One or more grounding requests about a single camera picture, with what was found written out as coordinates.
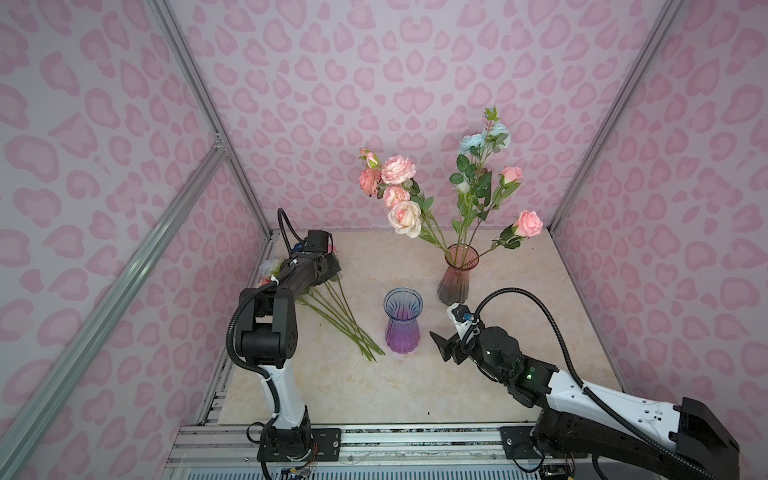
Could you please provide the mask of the blue purple glass vase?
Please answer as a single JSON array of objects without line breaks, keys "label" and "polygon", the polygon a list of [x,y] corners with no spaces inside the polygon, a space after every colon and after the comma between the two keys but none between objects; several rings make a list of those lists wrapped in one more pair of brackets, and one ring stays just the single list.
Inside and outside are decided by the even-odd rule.
[{"label": "blue purple glass vase", "polygon": [[385,341],[398,354],[414,351],[420,342],[418,317],[423,309],[421,295],[414,289],[399,287],[387,293],[383,301],[388,317]]}]

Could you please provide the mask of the pink grey glass vase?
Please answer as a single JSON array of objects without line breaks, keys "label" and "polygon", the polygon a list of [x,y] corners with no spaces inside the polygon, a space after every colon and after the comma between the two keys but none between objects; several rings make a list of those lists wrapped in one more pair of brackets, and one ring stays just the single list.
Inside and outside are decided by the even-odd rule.
[{"label": "pink grey glass vase", "polygon": [[470,273],[479,264],[479,253],[469,245],[454,244],[444,260],[447,268],[437,288],[438,298],[445,305],[463,303],[469,296]]}]

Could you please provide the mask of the pink white peony spray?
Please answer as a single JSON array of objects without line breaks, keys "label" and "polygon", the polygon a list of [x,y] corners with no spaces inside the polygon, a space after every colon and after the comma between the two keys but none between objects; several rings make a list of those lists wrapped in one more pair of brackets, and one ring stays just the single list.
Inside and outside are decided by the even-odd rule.
[{"label": "pink white peony spray", "polygon": [[407,156],[396,155],[386,161],[368,147],[359,149],[364,163],[359,186],[370,198],[383,202],[389,225],[399,235],[419,238],[448,253],[448,243],[432,213],[433,197],[428,197],[416,176],[416,164]]}]

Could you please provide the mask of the pale blue flower spray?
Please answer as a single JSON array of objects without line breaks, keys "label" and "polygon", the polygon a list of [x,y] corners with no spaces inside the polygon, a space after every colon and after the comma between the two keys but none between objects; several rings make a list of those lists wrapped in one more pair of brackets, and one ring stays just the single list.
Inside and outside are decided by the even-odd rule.
[{"label": "pale blue flower spray", "polygon": [[450,183],[457,193],[458,218],[452,221],[457,234],[453,260],[457,267],[468,263],[469,250],[479,226],[496,207],[494,174],[488,162],[509,146],[509,131],[501,122],[495,105],[484,109],[484,128],[465,136],[456,158],[456,172]]}]

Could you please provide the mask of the white blue artificial rose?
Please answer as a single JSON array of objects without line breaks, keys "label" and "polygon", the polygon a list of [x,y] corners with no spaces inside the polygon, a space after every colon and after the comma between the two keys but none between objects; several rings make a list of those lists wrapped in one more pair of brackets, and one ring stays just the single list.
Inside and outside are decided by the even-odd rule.
[{"label": "white blue artificial rose", "polygon": [[269,258],[265,260],[260,266],[259,266],[259,276],[261,278],[271,278],[272,276],[276,276],[281,268],[281,260],[277,258]]}]

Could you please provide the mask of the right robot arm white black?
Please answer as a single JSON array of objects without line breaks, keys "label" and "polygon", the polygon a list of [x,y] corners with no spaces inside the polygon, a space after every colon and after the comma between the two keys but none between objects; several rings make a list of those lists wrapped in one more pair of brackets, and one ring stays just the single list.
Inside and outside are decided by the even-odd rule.
[{"label": "right robot arm white black", "polygon": [[531,431],[543,453],[586,454],[638,466],[666,479],[737,479],[740,447],[703,402],[632,396],[575,379],[525,355],[501,327],[432,340],[444,361],[472,361],[526,408],[541,412]]}]

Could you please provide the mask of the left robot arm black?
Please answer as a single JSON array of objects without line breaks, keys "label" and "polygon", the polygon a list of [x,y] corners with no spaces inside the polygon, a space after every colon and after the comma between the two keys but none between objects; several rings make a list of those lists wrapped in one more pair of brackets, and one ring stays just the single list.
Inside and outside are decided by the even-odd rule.
[{"label": "left robot arm black", "polygon": [[306,462],[315,456],[308,407],[295,381],[292,359],[298,347],[296,303],[309,288],[340,272],[332,234],[310,230],[277,275],[263,286],[241,291],[225,335],[226,353],[242,370],[257,374],[271,402],[261,427],[257,459]]}]

